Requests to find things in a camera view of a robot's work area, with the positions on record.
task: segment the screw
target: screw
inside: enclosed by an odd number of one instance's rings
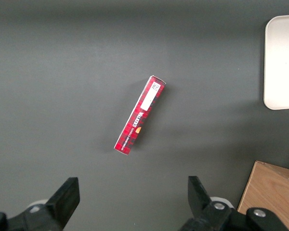
[[[262,210],[260,209],[255,209],[254,210],[254,214],[258,217],[261,217],[261,218],[264,218],[266,216],[265,212],[263,212]]]
[[[34,206],[32,209],[30,209],[30,213],[36,213],[39,211],[39,207],[38,206]]]
[[[215,203],[214,207],[218,210],[223,210],[225,206],[222,203]]]

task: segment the barcode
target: barcode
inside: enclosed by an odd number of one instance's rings
[[[159,85],[158,83],[154,82],[154,83],[152,84],[151,88],[152,88],[153,90],[155,90],[155,91],[158,91],[158,89],[160,88],[160,85]]]

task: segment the cardboard box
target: cardboard box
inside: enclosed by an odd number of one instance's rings
[[[147,81],[131,115],[122,130],[115,149],[128,155],[133,146],[152,106],[163,91],[166,83],[156,76],[151,76]]]

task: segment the dark gray table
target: dark gray table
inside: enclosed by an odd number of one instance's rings
[[[170,231],[187,177],[237,205],[255,160],[289,168],[289,110],[263,104],[264,29],[289,1],[0,1],[0,211],[79,177],[73,230]],[[167,82],[129,156],[146,80]]]

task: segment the white plate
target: white plate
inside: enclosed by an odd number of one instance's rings
[[[289,109],[289,15],[267,24],[264,59],[264,103],[272,110]]]

